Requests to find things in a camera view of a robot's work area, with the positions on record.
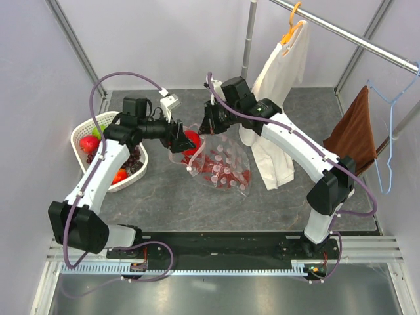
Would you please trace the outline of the red bell pepper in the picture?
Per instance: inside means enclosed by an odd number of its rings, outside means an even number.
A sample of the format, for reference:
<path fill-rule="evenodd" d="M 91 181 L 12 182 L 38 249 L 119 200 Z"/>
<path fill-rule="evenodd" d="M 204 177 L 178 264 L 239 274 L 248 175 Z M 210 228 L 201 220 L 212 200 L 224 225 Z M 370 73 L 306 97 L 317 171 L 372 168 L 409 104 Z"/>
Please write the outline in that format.
<path fill-rule="evenodd" d="M 201 146 L 201 138 L 200 138 L 200 136 L 197 134 L 197 132 L 195 132 L 195 131 L 193 131 L 193 130 L 186 130 L 185 132 L 185 135 L 187 136 L 187 138 L 194 144 L 194 146 L 195 146 L 195 148 L 192 148 L 192 149 L 188 149 L 188 150 L 185 150 L 185 151 L 183 151 L 183 155 L 184 156 L 192 156 L 192 155 L 194 155 L 197 151 L 198 151 L 198 149 L 200 148 L 200 146 Z"/>

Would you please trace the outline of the clear zip top bag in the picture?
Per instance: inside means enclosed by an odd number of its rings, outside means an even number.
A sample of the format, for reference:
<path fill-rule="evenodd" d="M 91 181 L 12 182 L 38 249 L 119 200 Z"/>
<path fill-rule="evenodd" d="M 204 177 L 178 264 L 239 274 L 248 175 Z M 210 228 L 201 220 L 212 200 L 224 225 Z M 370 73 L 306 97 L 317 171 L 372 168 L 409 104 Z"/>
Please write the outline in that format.
<path fill-rule="evenodd" d="M 247 196 L 251 186 L 250 162 L 243 148 L 224 134 L 201 135 L 199 125 L 184 128 L 196 145 L 182 153 L 168 153 L 169 160 L 183 166 L 198 183 Z"/>

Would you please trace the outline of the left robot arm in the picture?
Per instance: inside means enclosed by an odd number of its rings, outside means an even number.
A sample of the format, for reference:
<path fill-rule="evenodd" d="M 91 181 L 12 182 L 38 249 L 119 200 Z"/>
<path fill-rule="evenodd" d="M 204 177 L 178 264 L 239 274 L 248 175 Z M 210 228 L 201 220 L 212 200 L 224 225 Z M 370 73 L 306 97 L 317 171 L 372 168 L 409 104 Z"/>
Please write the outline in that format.
<path fill-rule="evenodd" d="M 107 225 L 99 217 L 100 208 L 111 183 L 130 154 L 143 140 L 158 139 L 172 153 L 194 149 L 184 134 L 181 121 L 174 121 L 171 111 L 180 104 L 175 94 L 160 100 L 162 113 L 153 119 L 146 114 L 147 98 L 125 98 L 123 110 L 105 128 L 98 152 L 77 186 L 64 201 L 54 201 L 48 209 L 57 243 L 88 253 L 120 247 L 130 258 L 144 251 L 144 242 L 136 229 L 126 225 Z"/>

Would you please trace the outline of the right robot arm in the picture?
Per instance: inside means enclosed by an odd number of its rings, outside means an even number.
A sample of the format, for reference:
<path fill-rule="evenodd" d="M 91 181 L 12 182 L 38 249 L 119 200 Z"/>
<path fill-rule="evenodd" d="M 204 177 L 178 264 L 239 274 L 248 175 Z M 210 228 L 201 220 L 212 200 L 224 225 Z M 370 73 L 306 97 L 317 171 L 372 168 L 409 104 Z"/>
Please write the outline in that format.
<path fill-rule="evenodd" d="M 242 77 L 221 82 L 208 73 L 204 86 L 211 100 L 205 103 L 199 133 L 217 135 L 241 125 L 282 149 L 314 183 L 306 196 L 311 211 L 300 248 L 305 257 L 316 258 L 324 251 L 334 215 L 353 194 L 354 160 L 322 148 L 269 98 L 257 100 Z"/>

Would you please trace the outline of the dark purple grape bunch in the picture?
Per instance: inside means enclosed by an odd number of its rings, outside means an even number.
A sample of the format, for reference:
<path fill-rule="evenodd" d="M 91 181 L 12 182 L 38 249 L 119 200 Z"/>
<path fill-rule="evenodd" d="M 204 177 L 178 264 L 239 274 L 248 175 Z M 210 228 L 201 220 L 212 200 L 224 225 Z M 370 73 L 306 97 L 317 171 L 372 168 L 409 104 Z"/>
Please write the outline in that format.
<path fill-rule="evenodd" d="M 86 162 L 87 164 L 91 164 L 94 157 L 96 156 L 98 149 L 96 148 L 91 153 L 87 154 Z M 144 165 L 143 162 L 141 162 L 140 158 L 142 157 L 142 153 L 140 150 L 140 146 L 137 146 L 132 152 L 128 160 L 122 165 L 122 169 L 126 170 L 129 174 L 136 173 L 139 169 L 142 168 Z"/>

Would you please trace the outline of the red apple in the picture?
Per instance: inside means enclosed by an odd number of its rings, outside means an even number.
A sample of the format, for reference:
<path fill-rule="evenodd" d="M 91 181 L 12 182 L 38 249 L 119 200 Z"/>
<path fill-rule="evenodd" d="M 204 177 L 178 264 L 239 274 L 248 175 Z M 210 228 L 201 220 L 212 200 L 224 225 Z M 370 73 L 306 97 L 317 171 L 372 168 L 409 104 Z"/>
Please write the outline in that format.
<path fill-rule="evenodd" d="M 87 135 L 80 139 L 79 146 L 83 152 L 90 154 L 98 149 L 99 139 L 94 135 Z"/>

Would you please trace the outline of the white perforated plastic basket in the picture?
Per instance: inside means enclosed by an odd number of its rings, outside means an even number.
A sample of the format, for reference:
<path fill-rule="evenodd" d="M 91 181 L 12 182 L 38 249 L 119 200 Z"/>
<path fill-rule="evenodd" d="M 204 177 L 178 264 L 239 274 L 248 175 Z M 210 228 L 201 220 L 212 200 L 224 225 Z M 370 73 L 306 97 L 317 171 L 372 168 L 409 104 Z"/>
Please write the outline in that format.
<path fill-rule="evenodd" d="M 96 120 L 98 121 L 99 125 L 108 126 L 117 114 L 117 111 L 104 112 L 97 115 Z M 93 123 L 93 120 L 88 119 L 87 121 L 79 124 L 70 135 L 70 144 L 72 145 L 73 152 L 81 168 L 82 175 L 84 175 L 86 170 L 89 168 L 89 164 L 87 163 L 87 154 L 80 148 L 79 141 L 84 136 L 91 135 L 91 132 L 94 128 L 95 124 Z M 137 148 L 140 151 L 139 160 L 135 162 L 131 168 L 127 169 L 129 176 L 126 179 L 109 187 L 108 191 L 110 193 L 120 191 L 130 186 L 137 180 L 140 180 L 146 174 L 149 160 L 148 153 L 142 143 L 140 143 Z"/>

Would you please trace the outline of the orange clothes hanger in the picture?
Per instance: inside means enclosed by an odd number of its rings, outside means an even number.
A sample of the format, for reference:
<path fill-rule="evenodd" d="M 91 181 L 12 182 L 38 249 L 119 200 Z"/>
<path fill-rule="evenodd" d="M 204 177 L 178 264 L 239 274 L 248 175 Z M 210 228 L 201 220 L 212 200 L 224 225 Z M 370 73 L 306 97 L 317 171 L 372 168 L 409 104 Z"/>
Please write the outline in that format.
<path fill-rule="evenodd" d="M 293 23 L 294 15 L 300 6 L 301 6 L 301 2 L 298 1 L 293 7 L 293 10 L 291 11 L 291 14 L 289 16 L 289 29 L 288 29 L 288 32 L 282 37 L 282 40 L 280 41 L 281 45 L 285 45 L 289 43 L 289 41 L 291 40 L 297 28 L 303 24 L 302 22 L 298 22 L 296 25 L 294 25 Z"/>

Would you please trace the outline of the brown towel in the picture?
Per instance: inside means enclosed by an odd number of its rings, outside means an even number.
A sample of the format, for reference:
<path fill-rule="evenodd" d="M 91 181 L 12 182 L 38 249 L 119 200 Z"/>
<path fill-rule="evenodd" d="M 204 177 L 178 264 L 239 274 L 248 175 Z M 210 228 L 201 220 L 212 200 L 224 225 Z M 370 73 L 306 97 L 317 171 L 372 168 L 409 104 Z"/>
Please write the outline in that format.
<path fill-rule="evenodd" d="M 331 135 L 324 148 L 340 158 L 350 156 L 356 163 L 355 174 L 361 175 L 377 159 L 369 112 L 369 89 L 362 87 Z"/>

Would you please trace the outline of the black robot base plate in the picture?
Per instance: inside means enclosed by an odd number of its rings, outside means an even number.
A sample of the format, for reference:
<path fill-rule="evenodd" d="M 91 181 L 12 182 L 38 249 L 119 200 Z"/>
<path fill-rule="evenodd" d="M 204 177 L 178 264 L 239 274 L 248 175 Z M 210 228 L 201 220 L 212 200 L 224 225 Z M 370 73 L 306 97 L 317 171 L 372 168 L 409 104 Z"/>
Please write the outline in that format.
<path fill-rule="evenodd" d="M 109 259 L 145 258 L 151 267 L 289 268 L 292 261 L 331 262 L 339 256 L 337 240 L 311 244 L 300 232 L 141 232 L 141 249 L 109 250 Z"/>

